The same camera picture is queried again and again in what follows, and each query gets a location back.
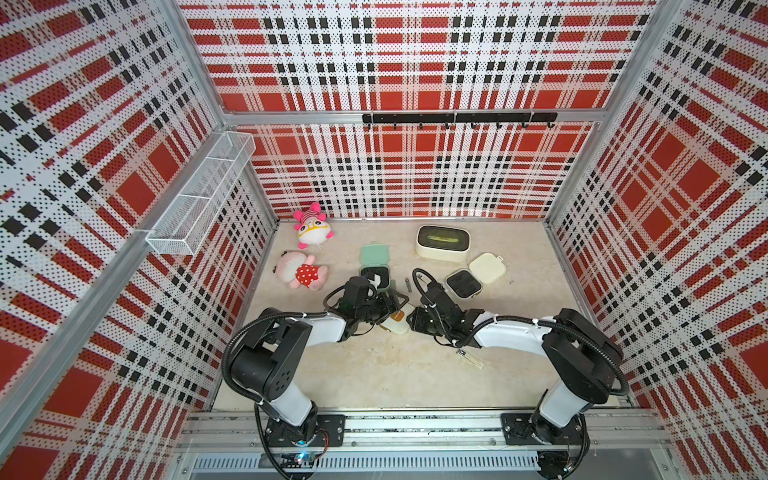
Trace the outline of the cream case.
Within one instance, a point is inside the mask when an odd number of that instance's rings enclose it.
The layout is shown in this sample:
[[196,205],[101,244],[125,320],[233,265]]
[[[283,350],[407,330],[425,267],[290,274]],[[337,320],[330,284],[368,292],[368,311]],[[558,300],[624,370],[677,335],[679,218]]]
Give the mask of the cream case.
[[415,310],[415,307],[410,303],[407,303],[400,310],[389,315],[381,324],[380,327],[393,334],[406,334],[411,330],[410,325],[407,322],[408,316]]
[[447,276],[446,285],[456,298],[467,300],[479,295],[484,287],[499,281],[506,271],[501,256],[486,252],[471,261],[467,268]]

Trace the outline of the large clipper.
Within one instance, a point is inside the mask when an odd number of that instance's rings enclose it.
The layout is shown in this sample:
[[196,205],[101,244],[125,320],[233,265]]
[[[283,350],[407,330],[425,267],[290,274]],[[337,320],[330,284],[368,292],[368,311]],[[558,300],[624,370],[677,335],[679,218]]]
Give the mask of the large clipper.
[[483,363],[482,360],[480,360],[476,356],[472,355],[471,353],[463,349],[458,349],[456,351],[456,354],[462,361],[464,361],[469,365],[472,365],[474,368],[482,370],[485,367],[485,364]]

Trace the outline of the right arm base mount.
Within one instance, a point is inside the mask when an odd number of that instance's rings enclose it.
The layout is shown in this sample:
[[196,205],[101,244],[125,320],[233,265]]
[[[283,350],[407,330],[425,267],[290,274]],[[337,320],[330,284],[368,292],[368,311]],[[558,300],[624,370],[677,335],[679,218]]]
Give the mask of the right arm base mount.
[[508,446],[578,446],[587,432],[583,415],[576,415],[565,427],[549,423],[538,413],[505,413],[500,419]]

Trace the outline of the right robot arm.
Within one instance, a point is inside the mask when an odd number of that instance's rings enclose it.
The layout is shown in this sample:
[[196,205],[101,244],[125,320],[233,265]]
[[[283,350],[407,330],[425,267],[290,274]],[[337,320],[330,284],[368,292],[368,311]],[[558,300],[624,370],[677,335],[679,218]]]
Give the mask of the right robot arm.
[[407,322],[411,330],[436,338],[442,346],[506,348],[547,358],[558,380],[534,414],[546,427],[563,429],[590,407],[629,391],[621,370],[622,349],[573,309],[544,318],[463,310],[441,285],[431,282]]

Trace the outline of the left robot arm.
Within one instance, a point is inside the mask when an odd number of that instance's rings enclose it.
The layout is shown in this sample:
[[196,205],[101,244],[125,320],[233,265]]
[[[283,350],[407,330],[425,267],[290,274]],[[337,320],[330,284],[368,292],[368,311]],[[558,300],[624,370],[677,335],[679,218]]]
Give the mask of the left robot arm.
[[369,279],[353,276],[323,299],[319,312],[268,308],[225,347],[223,381],[271,419],[311,428],[316,404],[294,383],[305,350],[345,342],[358,334],[360,324],[379,326],[408,301],[395,289],[381,290]]

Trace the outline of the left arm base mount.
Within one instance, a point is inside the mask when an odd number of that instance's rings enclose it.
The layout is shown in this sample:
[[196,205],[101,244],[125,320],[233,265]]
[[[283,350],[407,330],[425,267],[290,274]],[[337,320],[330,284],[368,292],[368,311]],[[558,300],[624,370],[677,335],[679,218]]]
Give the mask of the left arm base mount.
[[311,414],[300,426],[292,426],[269,419],[264,433],[270,447],[339,447],[346,420],[342,414]]

